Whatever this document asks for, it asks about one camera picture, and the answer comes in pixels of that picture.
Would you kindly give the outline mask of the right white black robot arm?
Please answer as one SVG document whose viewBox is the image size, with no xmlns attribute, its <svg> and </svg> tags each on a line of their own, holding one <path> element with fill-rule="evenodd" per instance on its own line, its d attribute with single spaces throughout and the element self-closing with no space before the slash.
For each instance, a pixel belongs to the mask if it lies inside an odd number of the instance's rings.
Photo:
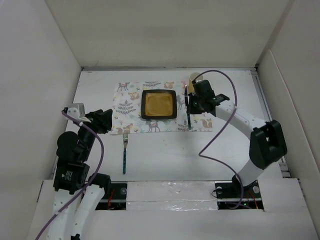
<svg viewBox="0 0 320 240">
<path fill-rule="evenodd" d="M 281 124 L 254 117 L 236 106 L 224 94 L 216 95 L 208 80 L 192 82 L 194 91 L 189 95 L 191 114 L 209 113 L 226 121 L 249 139 L 249 160 L 232 178 L 231 191 L 237 197 L 249 192 L 249 185 L 272 163 L 288 153 Z"/>
</svg>

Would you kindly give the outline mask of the knife with blue handle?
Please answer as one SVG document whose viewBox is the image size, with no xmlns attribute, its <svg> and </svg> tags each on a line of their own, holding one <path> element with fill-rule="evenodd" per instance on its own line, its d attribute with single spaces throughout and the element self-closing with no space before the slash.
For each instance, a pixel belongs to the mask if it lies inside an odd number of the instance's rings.
<svg viewBox="0 0 320 240">
<path fill-rule="evenodd" d="M 191 130 L 192 124 L 191 124 L 191 118 L 190 118 L 190 112 L 189 112 L 188 86 L 187 85 L 185 85 L 185 87 L 184 87 L 184 103 L 185 103 L 185 109 L 186 109 L 188 130 Z"/>
</svg>

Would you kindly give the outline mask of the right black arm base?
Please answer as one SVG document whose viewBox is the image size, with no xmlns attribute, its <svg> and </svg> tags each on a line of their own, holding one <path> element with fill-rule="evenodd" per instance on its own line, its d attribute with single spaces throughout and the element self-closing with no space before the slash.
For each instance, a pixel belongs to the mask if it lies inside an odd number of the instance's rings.
<svg viewBox="0 0 320 240">
<path fill-rule="evenodd" d="M 214 189 L 211 192 L 211 196 L 216 198 L 219 210 L 264 209 L 260 186 L 257 180 L 243 188 L 242 198 L 241 194 L 240 185 L 232 180 L 215 181 Z"/>
</svg>

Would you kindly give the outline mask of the animal print cloth placemat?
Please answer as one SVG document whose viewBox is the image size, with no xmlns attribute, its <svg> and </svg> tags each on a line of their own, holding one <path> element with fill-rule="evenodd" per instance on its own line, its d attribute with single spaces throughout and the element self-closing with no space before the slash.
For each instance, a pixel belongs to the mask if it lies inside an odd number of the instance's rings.
<svg viewBox="0 0 320 240">
<path fill-rule="evenodd" d="M 206 132 L 213 130 L 211 116 L 207 113 L 191 115 L 188 126 L 184 90 L 186 81 L 125 82 L 115 86 L 111 134 L 152 132 Z M 142 119 L 142 95 L 144 90 L 172 90 L 176 93 L 177 118 Z"/>
</svg>

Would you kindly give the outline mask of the fork with teal handle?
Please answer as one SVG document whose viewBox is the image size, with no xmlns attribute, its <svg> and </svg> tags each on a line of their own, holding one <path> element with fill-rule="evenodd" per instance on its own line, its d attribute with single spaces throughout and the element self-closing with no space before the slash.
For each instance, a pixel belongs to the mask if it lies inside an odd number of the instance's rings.
<svg viewBox="0 0 320 240">
<path fill-rule="evenodd" d="M 126 174 L 126 165 L 127 165 L 127 146 L 129 141 L 129 135 L 127 132 L 123 133 L 123 165 L 122 165 L 122 174 Z"/>
</svg>

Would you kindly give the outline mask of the yellow ceramic mug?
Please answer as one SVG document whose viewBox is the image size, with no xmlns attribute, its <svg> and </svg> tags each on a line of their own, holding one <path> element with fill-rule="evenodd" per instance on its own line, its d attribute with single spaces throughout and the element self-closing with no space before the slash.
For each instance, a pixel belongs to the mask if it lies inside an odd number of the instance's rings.
<svg viewBox="0 0 320 240">
<path fill-rule="evenodd" d="M 193 72 L 189 75 L 188 85 L 187 85 L 187 92 L 193 93 L 194 87 L 193 87 L 193 80 L 199 75 L 199 72 Z"/>
</svg>

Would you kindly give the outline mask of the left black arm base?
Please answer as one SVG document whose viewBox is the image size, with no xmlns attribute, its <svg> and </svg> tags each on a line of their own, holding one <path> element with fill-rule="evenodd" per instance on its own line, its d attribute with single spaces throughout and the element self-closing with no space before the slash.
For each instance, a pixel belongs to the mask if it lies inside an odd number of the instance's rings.
<svg viewBox="0 0 320 240">
<path fill-rule="evenodd" d="M 122 211 L 127 208 L 127 182 L 112 182 L 110 191 L 98 203 L 96 210 Z"/>
</svg>

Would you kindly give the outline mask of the square black yellow plate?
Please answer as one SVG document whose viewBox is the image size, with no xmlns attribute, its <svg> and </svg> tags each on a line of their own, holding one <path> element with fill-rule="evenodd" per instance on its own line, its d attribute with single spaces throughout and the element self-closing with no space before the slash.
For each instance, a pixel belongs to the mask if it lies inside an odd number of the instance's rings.
<svg viewBox="0 0 320 240">
<path fill-rule="evenodd" d="M 171 120 L 177 118 L 177 95 L 174 90 L 143 90 L 141 118 L 144 120 Z"/>
</svg>

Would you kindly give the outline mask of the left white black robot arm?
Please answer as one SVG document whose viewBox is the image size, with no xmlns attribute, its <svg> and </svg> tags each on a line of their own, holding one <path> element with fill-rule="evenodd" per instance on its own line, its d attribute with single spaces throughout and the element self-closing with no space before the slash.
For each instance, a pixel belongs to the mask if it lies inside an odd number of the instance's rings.
<svg viewBox="0 0 320 240">
<path fill-rule="evenodd" d="M 80 113 L 75 107 L 67 107 L 62 114 L 79 127 L 78 132 L 66 131 L 57 140 L 58 157 L 53 188 L 55 191 L 52 213 L 46 223 L 48 240 L 83 240 L 85 227 L 101 199 L 111 193 L 111 177 L 97 170 L 89 176 L 89 159 L 95 141 L 104 156 L 104 144 L 100 134 L 112 128 L 113 111 L 101 109 Z"/>
</svg>

